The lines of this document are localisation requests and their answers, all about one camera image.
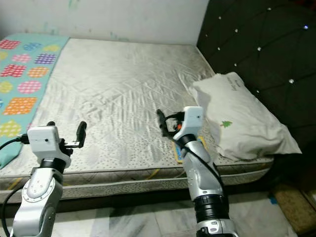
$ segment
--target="wall stain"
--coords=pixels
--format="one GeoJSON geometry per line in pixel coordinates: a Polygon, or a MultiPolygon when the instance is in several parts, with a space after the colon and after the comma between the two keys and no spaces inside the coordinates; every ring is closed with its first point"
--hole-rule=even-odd
{"type": "Polygon", "coordinates": [[[53,28],[50,30],[51,35],[59,35],[59,29],[53,28]]]}
{"type": "Polygon", "coordinates": [[[45,21],[44,25],[43,25],[43,31],[47,32],[47,28],[48,28],[48,22],[45,21]]]}
{"type": "Polygon", "coordinates": [[[130,42],[129,38],[119,37],[118,35],[114,34],[112,31],[110,31],[110,38],[114,41],[130,42]]]}
{"type": "Polygon", "coordinates": [[[76,10],[78,8],[80,0],[69,0],[68,1],[68,9],[76,10]]]}

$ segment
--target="tiled floor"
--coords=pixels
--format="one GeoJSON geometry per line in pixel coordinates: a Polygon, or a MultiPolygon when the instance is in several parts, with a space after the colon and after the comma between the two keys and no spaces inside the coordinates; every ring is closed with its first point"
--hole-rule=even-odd
{"type": "MultiPolygon", "coordinates": [[[[296,237],[267,193],[230,196],[230,217],[240,237],[296,237]]],[[[52,236],[195,237],[195,213],[190,201],[58,213],[52,236]]]]}

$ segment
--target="white wall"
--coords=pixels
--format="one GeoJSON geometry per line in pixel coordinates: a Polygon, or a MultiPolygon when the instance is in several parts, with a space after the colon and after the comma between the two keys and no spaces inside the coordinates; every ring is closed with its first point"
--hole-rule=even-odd
{"type": "Polygon", "coordinates": [[[208,0],[0,0],[0,35],[196,44],[208,0]]]}

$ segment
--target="wire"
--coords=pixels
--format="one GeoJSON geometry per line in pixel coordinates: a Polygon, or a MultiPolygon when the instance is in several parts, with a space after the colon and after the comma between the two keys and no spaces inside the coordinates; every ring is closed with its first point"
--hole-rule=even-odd
{"type": "Polygon", "coordinates": [[[214,177],[217,179],[218,183],[221,185],[221,188],[223,190],[224,202],[226,204],[227,210],[229,210],[228,197],[226,195],[226,192],[225,192],[225,189],[224,189],[224,184],[223,184],[223,181],[222,181],[221,177],[201,157],[199,157],[197,154],[195,154],[190,148],[184,146],[182,143],[178,142],[177,140],[173,139],[172,137],[168,136],[168,138],[171,141],[173,141],[175,144],[177,144],[181,149],[184,149],[188,153],[190,153],[193,156],[195,156],[214,175],[214,177]]]}
{"type": "Polygon", "coordinates": [[[18,142],[18,141],[19,141],[19,139],[17,139],[17,138],[14,138],[14,139],[12,139],[12,140],[10,140],[10,141],[7,141],[7,142],[3,143],[3,144],[0,146],[0,150],[1,150],[3,147],[5,147],[6,145],[9,145],[9,144],[12,143],[12,142],[18,142]]]}
{"type": "Polygon", "coordinates": [[[8,226],[6,225],[6,219],[5,219],[5,206],[7,205],[7,202],[9,201],[9,199],[19,190],[21,190],[23,188],[23,186],[21,186],[18,189],[13,190],[4,200],[3,204],[2,204],[2,209],[1,209],[1,223],[2,223],[2,228],[4,230],[4,233],[6,235],[6,237],[10,237],[10,232],[8,230],[8,226]]]}

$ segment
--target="dark headboard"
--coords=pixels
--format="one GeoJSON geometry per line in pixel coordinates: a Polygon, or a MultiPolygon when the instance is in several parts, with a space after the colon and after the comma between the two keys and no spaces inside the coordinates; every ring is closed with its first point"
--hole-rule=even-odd
{"type": "Polygon", "coordinates": [[[216,73],[237,72],[301,149],[315,142],[315,12],[287,0],[210,0],[197,46],[216,73]]]}

